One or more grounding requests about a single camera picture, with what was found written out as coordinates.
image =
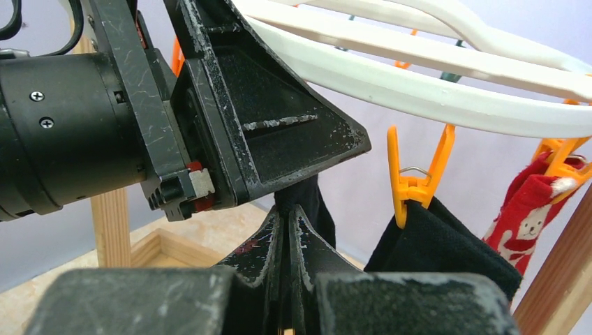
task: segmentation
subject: black cloth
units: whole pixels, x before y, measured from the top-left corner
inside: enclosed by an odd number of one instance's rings
[[[318,187],[318,175],[305,179],[274,194],[276,207],[284,218],[295,204],[304,210],[314,230],[335,248],[335,222]]]
[[[496,251],[478,239],[444,205],[433,198],[428,209],[406,201],[407,222],[395,219],[380,238],[367,272],[469,272],[495,282],[512,300],[521,274]]]

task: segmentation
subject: green clip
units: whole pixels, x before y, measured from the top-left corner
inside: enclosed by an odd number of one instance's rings
[[[462,40],[458,40],[456,46],[464,47],[464,45],[462,45]],[[440,79],[446,80],[447,82],[459,82],[461,78],[461,75],[455,75],[454,73],[449,72],[442,72],[442,75],[440,76]]]
[[[355,15],[351,15],[348,20],[353,21],[354,18],[355,18]],[[341,50],[341,51],[349,51],[349,49],[346,49],[344,47],[335,47],[335,49],[338,49],[338,50]]]

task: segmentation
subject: orange clothespin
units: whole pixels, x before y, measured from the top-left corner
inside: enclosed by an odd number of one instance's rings
[[[575,101],[572,99],[565,99],[563,103],[568,105],[579,105],[579,101]],[[545,176],[549,177],[569,177],[576,181],[577,187],[573,188],[571,191],[562,193],[557,195],[552,201],[552,204],[556,204],[561,200],[565,199],[569,194],[577,190],[580,186],[582,186],[588,179],[592,177],[592,163],[585,162],[586,165],[578,170],[575,167],[566,164],[565,161],[568,158],[579,158],[583,159],[581,156],[576,156],[573,154],[578,148],[580,148],[584,143],[588,142],[588,140],[592,136],[588,137],[581,137],[581,138],[568,138],[568,139],[558,139],[558,138],[544,138],[540,141],[538,148],[532,158],[532,161],[536,160],[540,154],[543,152],[550,151],[551,154],[547,157],[547,162],[549,167],[545,172]]]
[[[181,73],[181,67],[183,67],[183,63],[185,62],[185,56],[183,56],[183,52],[181,51],[181,45],[179,44],[179,39],[175,37],[175,44],[172,46],[172,61],[171,61],[171,69],[172,72],[179,77]]]
[[[576,181],[577,187],[571,191],[564,192],[557,195],[552,201],[552,204],[556,204],[561,200],[565,199],[573,191],[577,190],[581,185],[586,183],[588,179],[592,177],[592,163],[587,163],[582,169],[578,170],[571,165],[565,163],[565,160],[571,157],[572,152],[580,143],[579,138],[568,138],[563,141],[557,151],[554,152],[554,157],[545,172],[545,176],[550,177],[569,177]]]
[[[413,36],[417,35],[417,29],[412,30],[411,35],[413,35]],[[411,66],[411,63],[404,63],[402,61],[394,61],[394,65],[397,68],[402,68],[404,70],[407,70],[409,68],[409,66]]]
[[[407,167],[401,170],[399,160],[399,141],[397,139],[397,127],[392,126],[387,134],[388,159],[390,171],[390,184],[392,189],[392,202],[394,205],[394,216],[397,225],[403,229],[407,221],[407,206],[405,200],[421,202],[424,208],[428,208],[442,174],[448,163],[450,152],[454,144],[455,126],[447,124],[440,137],[436,154],[431,161],[429,170],[425,171],[419,167]],[[416,170],[426,175],[425,178],[405,177],[401,173]]]

